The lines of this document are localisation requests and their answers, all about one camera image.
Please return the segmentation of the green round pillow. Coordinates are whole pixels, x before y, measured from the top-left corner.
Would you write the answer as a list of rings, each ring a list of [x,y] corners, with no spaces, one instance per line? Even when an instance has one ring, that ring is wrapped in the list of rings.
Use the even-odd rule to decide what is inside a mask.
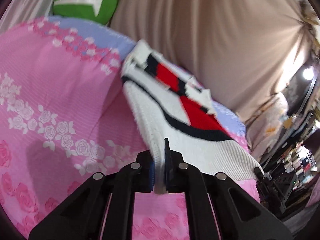
[[[52,13],[106,25],[117,4],[118,0],[53,0]]]

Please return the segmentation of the pink floral bed quilt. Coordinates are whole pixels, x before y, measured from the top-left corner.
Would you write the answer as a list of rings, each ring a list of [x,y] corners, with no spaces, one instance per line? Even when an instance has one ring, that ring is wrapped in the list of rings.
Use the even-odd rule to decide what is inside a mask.
[[[136,43],[64,22],[36,18],[1,35],[1,206],[25,237],[93,174],[150,152],[121,79]],[[184,194],[156,191],[154,160],[132,239],[190,239]]]

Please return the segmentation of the silver satin curtain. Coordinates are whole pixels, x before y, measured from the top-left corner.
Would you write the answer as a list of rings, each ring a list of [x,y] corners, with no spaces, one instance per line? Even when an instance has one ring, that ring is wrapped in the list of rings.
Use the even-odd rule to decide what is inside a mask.
[[[28,20],[52,14],[53,0],[12,0],[1,16],[1,33]]]

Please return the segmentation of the floral cream fabric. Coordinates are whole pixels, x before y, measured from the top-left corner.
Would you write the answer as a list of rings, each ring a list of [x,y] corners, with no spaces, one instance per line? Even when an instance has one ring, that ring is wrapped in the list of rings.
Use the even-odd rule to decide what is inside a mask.
[[[289,109],[283,93],[277,93],[246,121],[246,140],[251,155],[260,160],[279,139]]]

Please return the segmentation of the beige curtain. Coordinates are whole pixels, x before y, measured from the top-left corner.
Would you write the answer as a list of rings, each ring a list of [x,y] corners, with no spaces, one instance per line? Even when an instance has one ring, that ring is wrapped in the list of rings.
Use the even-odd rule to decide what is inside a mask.
[[[119,0],[111,28],[146,40],[244,122],[313,45],[296,0]]]

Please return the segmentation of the white knitted sweater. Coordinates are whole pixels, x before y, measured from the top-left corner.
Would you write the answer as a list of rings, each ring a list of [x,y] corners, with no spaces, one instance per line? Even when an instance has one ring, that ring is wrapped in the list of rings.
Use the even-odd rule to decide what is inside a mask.
[[[221,124],[220,106],[209,90],[199,87],[144,40],[127,55],[121,79],[155,162],[156,191],[164,191],[165,147],[169,146],[201,172],[223,172],[257,197],[254,169],[259,163],[249,153],[245,137]]]

